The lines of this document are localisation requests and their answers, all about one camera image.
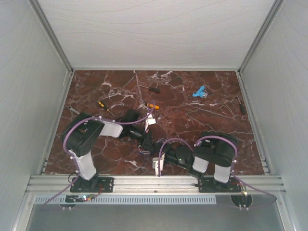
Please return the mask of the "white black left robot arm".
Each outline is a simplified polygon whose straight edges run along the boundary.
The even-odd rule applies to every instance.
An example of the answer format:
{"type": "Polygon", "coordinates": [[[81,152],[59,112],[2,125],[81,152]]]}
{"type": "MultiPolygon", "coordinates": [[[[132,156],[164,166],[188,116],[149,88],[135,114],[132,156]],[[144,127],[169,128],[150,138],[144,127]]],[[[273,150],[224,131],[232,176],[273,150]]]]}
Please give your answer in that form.
{"type": "Polygon", "coordinates": [[[137,140],[144,150],[155,152],[149,126],[155,124],[156,119],[150,113],[142,119],[139,117],[140,113],[133,109],[115,120],[82,112],[62,132],[63,149],[74,160],[77,173],[83,179],[82,186],[87,191],[92,192],[99,186],[91,151],[100,136],[119,139],[130,137],[137,140]]]}

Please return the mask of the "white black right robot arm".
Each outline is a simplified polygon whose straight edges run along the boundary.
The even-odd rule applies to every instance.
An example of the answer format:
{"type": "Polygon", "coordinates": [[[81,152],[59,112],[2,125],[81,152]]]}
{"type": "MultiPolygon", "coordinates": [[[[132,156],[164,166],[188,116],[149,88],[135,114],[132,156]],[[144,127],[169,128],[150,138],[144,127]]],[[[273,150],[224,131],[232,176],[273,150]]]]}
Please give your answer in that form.
{"type": "Polygon", "coordinates": [[[165,162],[188,170],[189,174],[201,178],[210,163],[215,165],[213,187],[217,191],[224,191],[230,185],[230,175],[238,150],[238,140],[230,134],[219,132],[202,132],[201,137],[191,147],[186,141],[176,149],[170,141],[180,141],[179,138],[166,140],[158,154],[157,175],[161,175],[165,162]]]}

